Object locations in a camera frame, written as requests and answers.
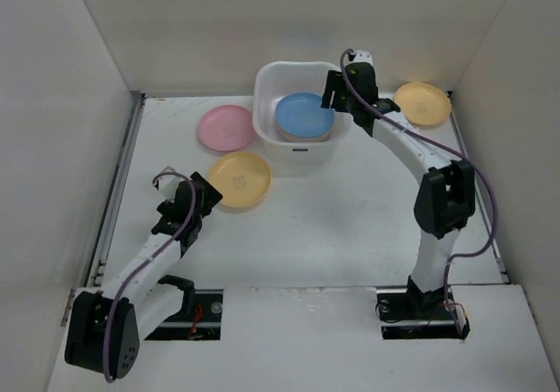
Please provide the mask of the blue plate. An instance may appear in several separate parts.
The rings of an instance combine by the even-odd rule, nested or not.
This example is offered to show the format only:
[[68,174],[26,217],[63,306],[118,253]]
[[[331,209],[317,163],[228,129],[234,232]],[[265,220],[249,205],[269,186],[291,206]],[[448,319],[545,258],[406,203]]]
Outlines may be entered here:
[[318,137],[331,133],[335,112],[321,108],[321,97],[316,94],[294,93],[278,102],[274,119],[279,132],[296,137]]

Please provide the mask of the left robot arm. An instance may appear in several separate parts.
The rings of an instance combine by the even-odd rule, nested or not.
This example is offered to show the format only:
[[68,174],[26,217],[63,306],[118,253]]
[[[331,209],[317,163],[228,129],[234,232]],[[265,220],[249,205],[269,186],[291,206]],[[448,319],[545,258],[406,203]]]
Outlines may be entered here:
[[166,168],[152,183],[165,199],[147,242],[99,290],[84,290],[73,300],[64,360],[108,383],[131,370],[141,341],[168,318],[198,322],[204,314],[193,281],[168,271],[198,240],[204,218],[222,195],[197,172],[185,176]]

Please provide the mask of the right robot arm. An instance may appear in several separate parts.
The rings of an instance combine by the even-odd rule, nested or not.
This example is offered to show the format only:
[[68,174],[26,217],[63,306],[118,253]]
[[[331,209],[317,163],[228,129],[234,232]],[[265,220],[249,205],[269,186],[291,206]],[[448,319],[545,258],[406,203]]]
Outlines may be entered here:
[[459,232],[475,211],[474,169],[419,139],[418,132],[390,99],[381,99],[375,70],[355,61],[329,71],[321,106],[348,113],[353,122],[388,148],[419,185],[413,213],[421,230],[416,264],[405,293],[385,305],[396,319],[427,319],[442,311],[445,266]]

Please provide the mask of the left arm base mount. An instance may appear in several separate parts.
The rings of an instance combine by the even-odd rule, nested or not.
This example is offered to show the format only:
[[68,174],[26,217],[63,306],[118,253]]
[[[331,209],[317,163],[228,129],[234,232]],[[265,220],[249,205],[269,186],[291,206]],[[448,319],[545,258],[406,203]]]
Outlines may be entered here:
[[166,275],[158,281],[182,292],[178,312],[165,319],[152,333],[151,341],[217,341],[221,339],[224,290],[199,290],[194,282]]

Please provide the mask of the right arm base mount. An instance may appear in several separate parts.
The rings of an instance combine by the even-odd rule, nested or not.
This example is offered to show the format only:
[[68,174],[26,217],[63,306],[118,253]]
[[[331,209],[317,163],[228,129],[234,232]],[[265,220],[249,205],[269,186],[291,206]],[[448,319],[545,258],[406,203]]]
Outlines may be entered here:
[[465,307],[450,299],[415,310],[404,292],[382,292],[374,310],[384,340],[465,340],[471,332]]

